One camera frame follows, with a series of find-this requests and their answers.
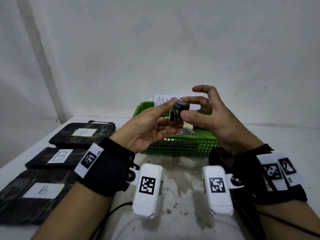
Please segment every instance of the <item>small black wrapped package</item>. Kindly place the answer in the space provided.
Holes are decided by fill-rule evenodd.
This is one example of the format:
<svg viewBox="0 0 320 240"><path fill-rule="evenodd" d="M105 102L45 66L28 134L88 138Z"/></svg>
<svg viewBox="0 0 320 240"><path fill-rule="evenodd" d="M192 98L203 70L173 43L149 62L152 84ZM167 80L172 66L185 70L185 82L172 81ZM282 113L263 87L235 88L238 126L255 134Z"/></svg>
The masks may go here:
<svg viewBox="0 0 320 240"><path fill-rule="evenodd" d="M99 144L116 130L114 123L70 123L55 134L49 143L61 149L88 149L92 143Z"/></svg>
<svg viewBox="0 0 320 240"><path fill-rule="evenodd" d="M170 120L173 123L179 123L182 121L180 117L180 112L182 110L189 110L190 109L190 103L188 100L185 99L177 99L174 102L173 108L170 110Z"/></svg>
<svg viewBox="0 0 320 240"><path fill-rule="evenodd" d="M74 170L87 149L59 149L47 147L28 161L26 168Z"/></svg>
<svg viewBox="0 0 320 240"><path fill-rule="evenodd" d="M0 224L41 225L76 182L65 169L28 169L0 192Z"/></svg>

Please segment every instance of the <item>green basket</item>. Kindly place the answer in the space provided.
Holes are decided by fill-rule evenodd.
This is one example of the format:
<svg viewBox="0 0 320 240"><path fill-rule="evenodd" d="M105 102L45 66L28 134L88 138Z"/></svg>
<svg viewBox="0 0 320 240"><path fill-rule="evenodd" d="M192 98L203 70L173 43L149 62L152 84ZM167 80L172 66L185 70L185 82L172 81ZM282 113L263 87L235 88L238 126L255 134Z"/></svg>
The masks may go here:
<svg viewBox="0 0 320 240"><path fill-rule="evenodd" d="M154 107L154 102L142 102L134 112L137 116L143 110ZM208 157L212 147L220 147L217 139L205 129L195 129L195 136L172 135L152 143L143 154L163 154L187 157Z"/></svg>

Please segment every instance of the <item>forearm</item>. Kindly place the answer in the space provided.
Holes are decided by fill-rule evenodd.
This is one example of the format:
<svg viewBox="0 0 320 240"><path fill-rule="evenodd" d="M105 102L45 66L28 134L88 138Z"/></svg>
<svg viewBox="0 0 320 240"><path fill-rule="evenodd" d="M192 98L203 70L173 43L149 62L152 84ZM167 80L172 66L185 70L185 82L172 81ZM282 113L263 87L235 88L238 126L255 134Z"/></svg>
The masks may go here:
<svg viewBox="0 0 320 240"><path fill-rule="evenodd" d="M274 205L256 205L258 211L320 234L320 219L306 202L291 200ZM319 239L277 220L260 215L268 239Z"/></svg>
<svg viewBox="0 0 320 240"><path fill-rule="evenodd" d="M32 239L87 240L104 218L111 200L76 182Z"/></svg>

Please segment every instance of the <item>wire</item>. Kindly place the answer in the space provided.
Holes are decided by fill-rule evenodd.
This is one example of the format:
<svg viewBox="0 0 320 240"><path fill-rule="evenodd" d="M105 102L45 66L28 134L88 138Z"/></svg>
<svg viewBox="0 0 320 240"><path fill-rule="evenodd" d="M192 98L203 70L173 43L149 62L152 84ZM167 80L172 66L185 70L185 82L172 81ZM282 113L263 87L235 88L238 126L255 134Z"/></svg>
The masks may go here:
<svg viewBox="0 0 320 240"><path fill-rule="evenodd" d="M305 232L305 233L307 233L307 234L310 234L310 235L313 235L313 236L315 236L315 237L320 238L320 234L318 234L318 233L316 233L316 232L310 231L310 230L308 230L308 229L306 229L306 228L303 228L303 227L301 227L301 226L298 226L298 225L296 225L296 224L293 224L293 223L288 222L288 221L286 221L286 220L283 220L283 219L281 219L281 218L277 218L276 216L272 216L272 215L266 214L266 213L261 212L261 211L258 211L258 213L259 213L260 215L263 215L263 216L272 218L272 219L274 219L274 220L277 220L278 222L281 222L281 223L286 224L286 225L288 225L288 226L291 226L291 227L293 227L293 228L295 228L295 229L298 229L298 230L300 230L300 231L303 231L303 232Z"/></svg>
<svg viewBox="0 0 320 240"><path fill-rule="evenodd" d="M114 208L114 210L112 210L110 213L108 213L108 211L106 212L105 217L102 219L102 221L99 223L99 225L96 227L96 229L93 231L91 237L89 238L89 240L92 240L94 238L94 235L97 233L97 231L99 230L99 233L97 235L96 240L101 238L101 235L103 233L104 230L104 226L106 225L106 221L109 218L109 216L111 216L116 210L120 209L122 206L132 206L133 202L126 202L124 204L119 205L118 207Z"/></svg>

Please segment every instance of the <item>white tracking device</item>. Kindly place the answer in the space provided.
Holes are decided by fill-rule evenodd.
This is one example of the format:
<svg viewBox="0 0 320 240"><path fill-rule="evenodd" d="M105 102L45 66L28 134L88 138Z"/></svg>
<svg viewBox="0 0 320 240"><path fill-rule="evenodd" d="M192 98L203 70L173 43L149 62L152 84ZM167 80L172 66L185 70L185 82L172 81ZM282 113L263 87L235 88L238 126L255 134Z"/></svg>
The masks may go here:
<svg viewBox="0 0 320 240"><path fill-rule="evenodd" d="M229 188L241 188L234 186L230 179L232 174L225 173L221 166L205 166L202 168L202 180L204 192L208 197L208 204L212 214L233 214L233 204Z"/></svg>
<svg viewBox="0 0 320 240"><path fill-rule="evenodd" d="M133 198L132 209L134 214L154 218L160 210L163 178L165 170L159 165L145 163L135 172L136 179L130 184L137 186Z"/></svg>

